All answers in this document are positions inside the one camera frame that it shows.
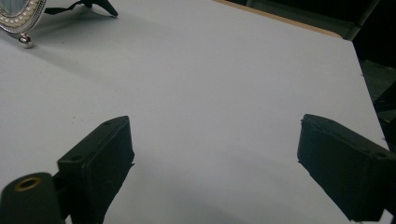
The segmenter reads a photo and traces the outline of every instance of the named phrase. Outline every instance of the wooden table edge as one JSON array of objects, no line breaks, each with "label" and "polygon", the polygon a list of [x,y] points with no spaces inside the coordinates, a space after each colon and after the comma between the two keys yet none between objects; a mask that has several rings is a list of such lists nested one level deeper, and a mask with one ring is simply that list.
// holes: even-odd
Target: wooden table edge
[{"label": "wooden table edge", "polygon": [[277,15],[274,15],[274,14],[271,14],[271,13],[268,13],[268,12],[264,12],[264,11],[260,11],[258,9],[251,8],[251,7],[241,6],[241,5],[238,5],[236,3],[228,2],[226,0],[213,0],[213,1],[222,3],[222,4],[230,6],[230,7],[240,8],[242,10],[245,10],[245,11],[248,11],[248,12],[251,12],[251,13],[255,13],[255,14],[258,14],[258,15],[261,15],[261,16],[276,20],[276,21],[283,21],[285,23],[288,23],[288,24],[291,24],[291,25],[295,25],[295,26],[298,26],[298,27],[302,27],[304,29],[315,31],[315,32],[318,32],[318,33],[321,33],[321,34],[334,36],[334,37],[337,37],[337,38],[340,38],[340,39],[343,38],[343,37],[341,37],[340,35],[338,35],[338,34],[336,34],[334,32],[331,32],[331,31],[328,31],[328,30],[324,30],[324,29],[320,29],[320,28],[315,27],[315,26],[307,25],[307,24],[299,22],[299,21],[289,20],[289,19],[277,16]]}]

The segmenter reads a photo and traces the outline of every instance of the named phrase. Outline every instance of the silver mirror frame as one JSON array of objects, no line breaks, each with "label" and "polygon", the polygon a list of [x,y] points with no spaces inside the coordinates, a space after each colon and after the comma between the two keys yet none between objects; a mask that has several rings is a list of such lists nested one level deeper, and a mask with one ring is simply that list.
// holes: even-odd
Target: silver mirror frame
[{"label": "silver mirror frame", "polygon": [[33,46],[30,37],[26,34],[32,30],[44,13],[47,0],[29,0],[23,9],[14,14],[8,15],[0,9],[0,27],[6,32],[20,35],[20,42],[24,48]]}]

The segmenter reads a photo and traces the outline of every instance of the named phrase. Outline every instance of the white table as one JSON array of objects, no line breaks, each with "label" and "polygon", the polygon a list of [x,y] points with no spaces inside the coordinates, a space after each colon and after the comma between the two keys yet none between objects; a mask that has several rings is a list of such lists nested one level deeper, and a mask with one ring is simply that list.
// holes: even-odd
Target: white table
[{"label": "white table", "polygon": [[1,32],[0,188],[128,115],[106,223],[349,223],[296,153],[306,113],[386,147],[351,42],[209,0],[112,4],[45,15],[34,49]]}]

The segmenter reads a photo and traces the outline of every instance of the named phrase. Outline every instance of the black strap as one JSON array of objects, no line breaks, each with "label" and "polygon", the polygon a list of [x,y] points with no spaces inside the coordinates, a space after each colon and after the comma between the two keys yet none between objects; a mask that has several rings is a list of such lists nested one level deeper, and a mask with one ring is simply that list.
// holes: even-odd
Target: black strap
[{"label": "black strap", "polygon": [[114,9],[114,7],[111,6],[111,4],[107,0],[80,0],[68,8],[48,7],[48,8],[46,8],[45,13],[50,14],[50,15],[55,15],[55,14],[58,14],[61,12],[73,10],[76,5],[80,5],[80,4],[84,4],[88,8],[91,8],[92,4],[96,4],[99,7],[102,7],[104,10],[106,10],[108,13],[110,13],[114,17],[117,17],[119,15],[119,13],[116,11],[116,9]]},{"label": "black strap", "polygon": [[75,7],[76,5],[80,5],[80,4],[82,4],[82,2],[81,2],[81,1],[78,1],[78,2],[76,2],[76,3],[73,4],[73,5],[71,5],[71,6],[68,7],[68,8],[63,8],[63,7],[47,7],[46,10],[45,10],[44,12],[47,13],[47,14],[50,14],[50,15],[56,15],[56,14],[61,13],[61,12],[64,12],[64,11],[73,10],[74,7]]}]

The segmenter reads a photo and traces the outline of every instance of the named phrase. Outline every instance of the mirror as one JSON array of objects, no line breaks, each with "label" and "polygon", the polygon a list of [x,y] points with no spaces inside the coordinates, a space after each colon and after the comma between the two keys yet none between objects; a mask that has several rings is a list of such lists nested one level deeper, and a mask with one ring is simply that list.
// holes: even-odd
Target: mirror
[{"label": "mirror", "polygon": [[9,15],[16,15],[22,11],[28,0],[0,0],[0,8]]},{"label": "mirror", "polygon": [[32,47],[29,32],[44,12],[47,0],[0,0],[0,27],[19,35],[24,48]]}]

